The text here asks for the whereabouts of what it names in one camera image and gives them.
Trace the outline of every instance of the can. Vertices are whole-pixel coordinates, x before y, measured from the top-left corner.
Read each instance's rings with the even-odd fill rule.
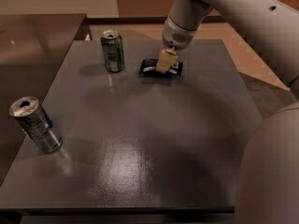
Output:
[[[10,106],[9,114],[42,152],[51,153],[61,146],[63,139],[53,129],[52,121],[37,98],[28,96],[15,101]]]
[[[122,38],[117,31],[107,30],[101,37],[105,65],[109,72],[120,72],[124,68]]]

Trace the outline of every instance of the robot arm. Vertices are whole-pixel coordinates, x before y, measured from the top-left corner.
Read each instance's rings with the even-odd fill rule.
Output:
[[[277,0],[176,0],[165,22],[164,43],[186,48],[213,7],[298,97],[299,13]]]

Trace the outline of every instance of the silver can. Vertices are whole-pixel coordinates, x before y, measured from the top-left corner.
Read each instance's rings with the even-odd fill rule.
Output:
[[[54,152],[61,146],[62,137],[53,129],[37,98],[28,96],[17,100],[11,105],[9,113],[44,153]]]
[[[120,72],[124,68],[122,38],[117,31],[104,31],[101,37],[107,71]]]

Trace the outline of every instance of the can top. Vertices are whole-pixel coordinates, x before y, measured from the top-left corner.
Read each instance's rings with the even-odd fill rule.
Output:
[[[26,117],[31,115],[39,107],[39,101],[33,96],[23,97],[15,101],[9,109],[9,114],[12,117]]]
[[[103,32],[102,37],[105,39],[114,39],[116,37],[119,37],[119,33],[117,31],[107,30]]]

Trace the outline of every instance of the gray table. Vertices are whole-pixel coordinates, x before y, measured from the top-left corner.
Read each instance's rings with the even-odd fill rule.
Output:
[[[64,137],[26,137],[0,189],[12,210],[233,210],[239,163],[262,118],[220,40],[179,53],[181,77],[138,74],[161,41],[125,37],[126,69],[74,42],[43,106]]]
[[[24,134],[8,114],[13,101],[41,101],[74,40],[89,33],[86,15],[0,15],[0,186]]]

